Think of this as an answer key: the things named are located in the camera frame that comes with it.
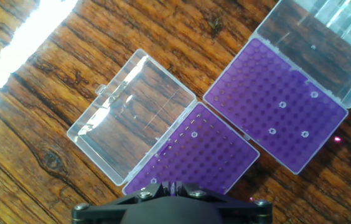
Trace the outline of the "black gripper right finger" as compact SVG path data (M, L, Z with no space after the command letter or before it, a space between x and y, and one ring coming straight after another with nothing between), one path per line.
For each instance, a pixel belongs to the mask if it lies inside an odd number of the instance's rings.
M242 202L198 184L183 182L177 182L177 196L213 205L226 223L272 223L272 203L265 199Z

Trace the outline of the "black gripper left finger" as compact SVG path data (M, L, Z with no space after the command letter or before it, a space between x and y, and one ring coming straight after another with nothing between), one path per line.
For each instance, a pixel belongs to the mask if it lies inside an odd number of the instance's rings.
M149 184L131 194L118 198L104 205L94 206L79 203L71 211L72 224L120 223L124 214L132 205L148 202L171 195L171 183Z

